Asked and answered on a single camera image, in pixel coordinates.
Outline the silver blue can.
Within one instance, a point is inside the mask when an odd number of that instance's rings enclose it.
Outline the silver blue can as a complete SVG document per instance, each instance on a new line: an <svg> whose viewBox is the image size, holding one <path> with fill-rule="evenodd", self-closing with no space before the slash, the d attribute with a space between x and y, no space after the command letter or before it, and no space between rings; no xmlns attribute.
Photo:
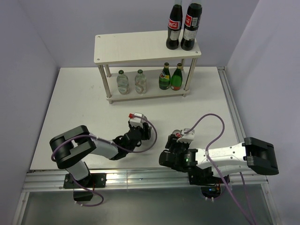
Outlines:
<svg viewBox="0 0 300 225"><path fill-rule="evenodd" d="M175 135L177 138L181 138L183 136L182 130L176 129L172 132L173 135Z"/></svg>

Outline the clear bottle green cap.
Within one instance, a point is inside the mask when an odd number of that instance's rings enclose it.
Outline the clear bottle green cap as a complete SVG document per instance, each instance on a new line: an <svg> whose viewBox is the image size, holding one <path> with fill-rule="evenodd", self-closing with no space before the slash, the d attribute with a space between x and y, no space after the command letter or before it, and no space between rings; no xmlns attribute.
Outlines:
<svg viewBox="0 0 300 225"><path fill-rule="evenodd" d="M118 71L117 88L122 95L126 95L129 92L129 80L123 70Z"/></svg>
<svg viewBox="0 0 300 225"><path fill-rule="evenodd" d="M146 76L141 69L137 71L137 74L135 76L135 91L138 94L144 94L147 91Z"/></svg>

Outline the green glass bottle yellow label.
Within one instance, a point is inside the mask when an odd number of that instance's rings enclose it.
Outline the green glass bottle yellow label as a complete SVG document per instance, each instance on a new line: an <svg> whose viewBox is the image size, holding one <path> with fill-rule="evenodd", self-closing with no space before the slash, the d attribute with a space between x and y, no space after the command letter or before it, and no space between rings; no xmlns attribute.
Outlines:
<svg viewBox="0 0 300 225"><path fill-rule="evenodd" d="M169 72L169 63L164 64L164 68L159 76L159 88L162 90L167 90L170 87L171 79Z"/></svg>

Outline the green glass bottle red label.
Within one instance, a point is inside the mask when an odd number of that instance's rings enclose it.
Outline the green glass bottle red label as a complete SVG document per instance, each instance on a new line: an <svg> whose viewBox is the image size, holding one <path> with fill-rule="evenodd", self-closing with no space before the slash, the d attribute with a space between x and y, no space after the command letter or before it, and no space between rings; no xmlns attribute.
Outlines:
<svg viewBox="0 0 300 225"><path fill-rule="evenodd" d="M180 90L182 85L182 63L177 64L177 68L175 69L172 77L171 77L171 89L172 90Z"/></svg>

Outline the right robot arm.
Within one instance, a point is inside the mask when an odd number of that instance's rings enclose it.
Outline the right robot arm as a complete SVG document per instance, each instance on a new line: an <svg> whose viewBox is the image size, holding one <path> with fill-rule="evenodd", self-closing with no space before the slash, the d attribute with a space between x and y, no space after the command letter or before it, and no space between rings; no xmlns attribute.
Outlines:
<svg viewBox="0 0 300 225"><path fill-rule="evenodd" d="M209 183L233 173L250 170L267 176L279 173L271 143L247 137L243 142L229 147L191 149L189 146L194 137L194 133L174 131L159 156L159 164Z"/></svg>

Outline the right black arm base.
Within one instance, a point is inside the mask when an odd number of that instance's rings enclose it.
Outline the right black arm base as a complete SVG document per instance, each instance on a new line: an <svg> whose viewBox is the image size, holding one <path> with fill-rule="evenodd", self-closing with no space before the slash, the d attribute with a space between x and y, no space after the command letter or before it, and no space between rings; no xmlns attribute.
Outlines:
<svg viewBox="0 0 300 225"><path fill-rule="evenodd" d="M202 197L206 201L213 203L225 192L225 189L221 188L221 184L225 182L219 177L214 177L211 168L194 169L188 172L188 177L190 185L200 186Z"/></svg>

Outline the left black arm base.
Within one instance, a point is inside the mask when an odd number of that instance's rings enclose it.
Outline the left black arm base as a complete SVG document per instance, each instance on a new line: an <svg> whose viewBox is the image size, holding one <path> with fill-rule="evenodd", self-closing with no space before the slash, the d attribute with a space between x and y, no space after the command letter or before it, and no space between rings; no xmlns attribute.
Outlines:
<svg viewBox="0 0 300 225"><path fill-rule="evenodd" d="M104 188L106 185L106 173L90 173L86 178L75 180L71 174L65 176L63 188L73 189L73 199L77 202L89 202L94 194L86 189L95 191L96 188Z"/></svg>

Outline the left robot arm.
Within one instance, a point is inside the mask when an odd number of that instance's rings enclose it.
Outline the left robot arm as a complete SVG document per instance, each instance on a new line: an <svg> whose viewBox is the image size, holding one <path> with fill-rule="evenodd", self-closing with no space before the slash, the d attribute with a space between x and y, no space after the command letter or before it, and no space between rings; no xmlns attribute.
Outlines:
<svg viewBox="0 0 300 225"><path fill-rule="evenodd" d="M134 124L129 120L128 125L127 133L111 141L95 137L85 125L75 127L50 140L51 160L59 169L67 170L76 184L87 187L92 181L92 175L82 161L84 157L94 154L112 161L120 160L140 147L142 141L150 139L152 127L146 121Z"/></svg>

